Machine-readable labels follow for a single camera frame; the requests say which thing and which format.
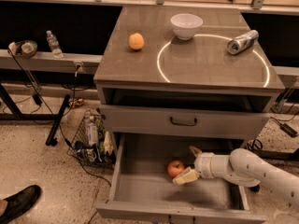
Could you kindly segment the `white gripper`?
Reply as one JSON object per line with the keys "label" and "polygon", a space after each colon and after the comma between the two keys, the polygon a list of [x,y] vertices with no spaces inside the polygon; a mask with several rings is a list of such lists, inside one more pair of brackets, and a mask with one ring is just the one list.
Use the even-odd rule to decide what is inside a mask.
{"label": "white gripper", "polygon": [[233,176],[233,168],[228,155],[216,155],[211,152],[204,152],[195,147],[189,146],[193,156],[195,169],[188,167],[181,174],[173,179],[176,185],[184,185],[196,181],[200,176],[203,178],[230,179]]}

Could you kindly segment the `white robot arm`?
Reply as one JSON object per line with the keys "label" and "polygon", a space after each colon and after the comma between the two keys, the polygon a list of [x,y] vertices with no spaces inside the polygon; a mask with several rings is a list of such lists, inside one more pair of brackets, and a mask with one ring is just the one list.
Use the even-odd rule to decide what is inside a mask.
{"label": "white robot arm", "polygon": [[299,207],[299,177],[271,165],[253,152],[236,148],[229,155],[220,155],[193,146],[190,151],[195,157],[194,167],[187,167],[174,177],[174,184],[184,185],[199,178],[222,178],[246,188],[263,183],[288,203]]}

